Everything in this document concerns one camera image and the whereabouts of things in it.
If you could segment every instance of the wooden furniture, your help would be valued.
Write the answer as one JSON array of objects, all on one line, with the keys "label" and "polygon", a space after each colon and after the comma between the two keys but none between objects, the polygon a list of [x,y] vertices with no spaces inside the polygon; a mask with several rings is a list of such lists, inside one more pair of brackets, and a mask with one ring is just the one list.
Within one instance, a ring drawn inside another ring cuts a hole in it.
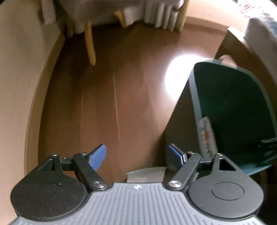
[{"label": "wooden furniture", "polygon": [[187,9],[189,6],[189,0],[184,0],[183,5],[178,9],[178,17],[175,24],[175,29],[181,32],[184,28],[185,21],[187,18]]},{"label": "wooden furniture", "polygon": [[244,40],[244,35],[245,33],[229,27],[215,59],[222,59],[225,55],[230,55],[239,67],[252,72],[264,85],[274,113],[277,115],[277,86],[263,62]]},{"label": "wooden furniture", "polygon": [[[122,10],[115,11],[114,15],[118,18],[121,26],[123,28],[126,28],[127,26],[124,21]],[[69,38],[71,38],[74,35],[74,23],[75,23],[74,20],[72,20],[70,17],[67,18],[67,37]],[[85,34],[86,49],[88,52],[89,63],[94,66],[96,63],[96,54],[94,50],[91,27],[92,27],[92,23],[91,21],[88,21],[84,27],[84,34]]]}]

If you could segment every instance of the blue gripper pad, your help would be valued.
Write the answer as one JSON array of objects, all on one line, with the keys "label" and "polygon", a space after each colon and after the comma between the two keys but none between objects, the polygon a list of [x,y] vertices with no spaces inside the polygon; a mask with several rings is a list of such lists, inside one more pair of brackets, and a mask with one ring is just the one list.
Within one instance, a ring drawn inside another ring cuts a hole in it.
[{"label": "blue gripper pad", "polygon": [[166,153],[175,168],[177,170],[181,169],[181,167],[184,165],[183,155],[172,145],[167,147]]},{"label": "blue gripper pad", "polygon": [[104,159],[106,158],[107,149],[105,145],[99,145],[91,152],[89,164],[97,171]]}]

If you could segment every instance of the fabric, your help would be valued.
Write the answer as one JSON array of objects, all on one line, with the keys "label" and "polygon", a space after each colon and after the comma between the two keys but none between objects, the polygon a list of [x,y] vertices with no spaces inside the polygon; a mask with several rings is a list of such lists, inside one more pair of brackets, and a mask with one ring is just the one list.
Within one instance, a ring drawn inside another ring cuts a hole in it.
[{"label": "fabric", "polygon": [[139,0],[59,0],[66,13],[76,22],[88,22],[128,6],[139,5]]},{"label": "fabric", "polygon": [[250,18],[245,40],[277,84],[277,7],[269,0],[239,0],[239,4],[242,14]]},{"label": "fabric", "polygon": [[183,3],[184,0],[143,0],[138,6],[124,8],[124,20],[126,25],[144,20],[146,24],[153,25],[155,28],[161,27],[173,31],[178,9]]},{"label": "fabric", "polygon": [[42,14],[46,25],[56,22],[56,11],[53,0],[41,0]]}]

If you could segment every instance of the metal screw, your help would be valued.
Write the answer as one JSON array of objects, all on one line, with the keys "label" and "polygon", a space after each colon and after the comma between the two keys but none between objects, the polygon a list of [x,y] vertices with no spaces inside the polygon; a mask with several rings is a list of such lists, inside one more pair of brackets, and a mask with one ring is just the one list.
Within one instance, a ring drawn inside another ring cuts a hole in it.
[{"label": "metal screw", "polygon": [[168,186],[171,188],[179,188],[182,186],[182,183],[178,180],[172,180],[168,182]]},{"label": "metal screw", "polygon": [[94,181],[93,183],[92,183],[92,186],[94,187],[94,188],[104,188],[104,187],[106,187],[106,183],[104,182],[104,181],[100,181],[100,180],[97,180],[97,181]]}]

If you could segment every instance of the floor scratch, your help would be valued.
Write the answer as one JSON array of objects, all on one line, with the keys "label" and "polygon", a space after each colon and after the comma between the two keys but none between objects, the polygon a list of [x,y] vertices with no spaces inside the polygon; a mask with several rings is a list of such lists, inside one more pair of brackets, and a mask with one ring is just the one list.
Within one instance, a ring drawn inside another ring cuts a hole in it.
[{"label": "floor scratch", "polygon": [[82,138],[82,126],[83,126],[83,101],[84,101],[84,90],[83,88],[83,94],[82,94],[82,105],[81,105],[81,152],[83,151],[83,138]]},{"label": "floor scratch", "polygon": [[116,100],[116,76],[114,74],[114,101],[116,105],[116,123],[117,123],[117,135],[118,135],[118,140],[119,140],[119,145],[120,145],[120,132],[119,132],[119,120],[118,120],[118,110],[117,110],[117,100]]}]

